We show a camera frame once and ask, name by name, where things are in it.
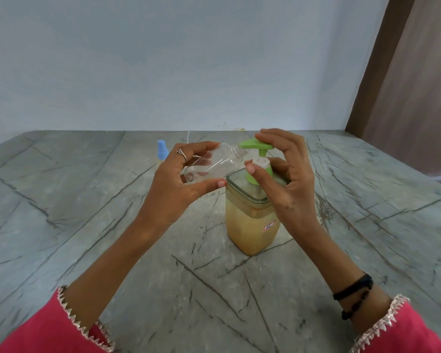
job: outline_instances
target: silver ring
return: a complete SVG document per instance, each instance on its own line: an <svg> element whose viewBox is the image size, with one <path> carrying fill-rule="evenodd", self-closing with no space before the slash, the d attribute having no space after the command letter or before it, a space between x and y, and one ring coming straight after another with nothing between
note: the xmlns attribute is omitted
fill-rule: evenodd
<svg viewBox="0 0 441 353"><path fill-rule="evenodd" d="M188 162L188 159L186 158L186 155L183 153L182 149L177 149L176 153L179 153L180 155L183 155L183 157L185 158L185 163Z"/></svg>

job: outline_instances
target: black thread bracelet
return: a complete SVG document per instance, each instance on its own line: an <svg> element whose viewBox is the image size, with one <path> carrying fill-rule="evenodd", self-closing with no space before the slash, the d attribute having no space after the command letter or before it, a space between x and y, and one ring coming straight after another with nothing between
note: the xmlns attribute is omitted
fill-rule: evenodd
<svg viewBox="0 0 441 353"><path fill-rule="evenodd" d="M358 302L356 302L356 303L353 304L353 306L351 307L351 310L350 310L350 311L348 311L348 312L343 311L343 312L341 313L341 319L344 320L344 321L346 321L346 320L349 320L351 317L353 317L353 315L355 314L355 312L356 312L358 309L361 308L361 305L363 304L364 300L365 300L366 298L368 298L369 293L370 293L369 290L364 291L364 292L361 294L361 299L360 299Z"/></svg>
<svg viewBox="0 0 441 353"><path fill-rule="evenodd" d="M344 298L347 298L348 296L353 295L354 293L358 292L361 289L367 288L369 290L372 289L372 286L374 286L374 281L372 281L372 278L368 274L364 274L361 279L356 281L351 286L348 286L343 291L340 291L333 295L333 299L336 301L341 301Z"/></svg>

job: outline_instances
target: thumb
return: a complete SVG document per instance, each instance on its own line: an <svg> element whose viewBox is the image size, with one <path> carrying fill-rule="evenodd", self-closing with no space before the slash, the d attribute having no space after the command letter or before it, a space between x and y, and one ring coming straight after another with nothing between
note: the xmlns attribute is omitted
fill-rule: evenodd
<svg viewBox="0 0 441 353"><path fill-rule="evenodd" d="M188 185L191 189L191 200L195 201L199 197L212 192L213 190L225 187L227 181L223 178L210 178L202 182Z"/></svg>
<svg viewBox="0 0 441 353"><path fill-rule="evenodd" d="M245 169L258 182L271 201L283 190L281 185L276 183L264 168L250 163L245 166Z"/></svg>

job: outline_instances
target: label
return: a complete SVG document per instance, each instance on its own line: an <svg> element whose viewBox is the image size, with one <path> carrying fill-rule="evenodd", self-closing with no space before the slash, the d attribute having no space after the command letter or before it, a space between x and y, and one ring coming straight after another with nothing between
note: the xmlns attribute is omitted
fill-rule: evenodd
<svg viewBox="0 0 441 353"><path fill-rule="evenodd" d="M268 223L268 224L266 224L264 227L263 227L263 231L267 231L269 228L271 228L273 225L275 225L276 224L276 219L275 220L273 220L271 223Z"/></svg>

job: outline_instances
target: fingernail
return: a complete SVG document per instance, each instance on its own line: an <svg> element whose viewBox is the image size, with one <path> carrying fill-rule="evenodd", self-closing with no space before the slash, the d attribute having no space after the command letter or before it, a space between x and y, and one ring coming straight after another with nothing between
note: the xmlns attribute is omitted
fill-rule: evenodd
<svg viewBox="0 0 441 353"><path fill-rule="evenodd" d="M255 167L253 167L253 165L252 164L248 164L248 165L246 165L245 166L245 169L247 170L247 172L249 173L249 174L253 174L254 172L255 172Z"/></svg>

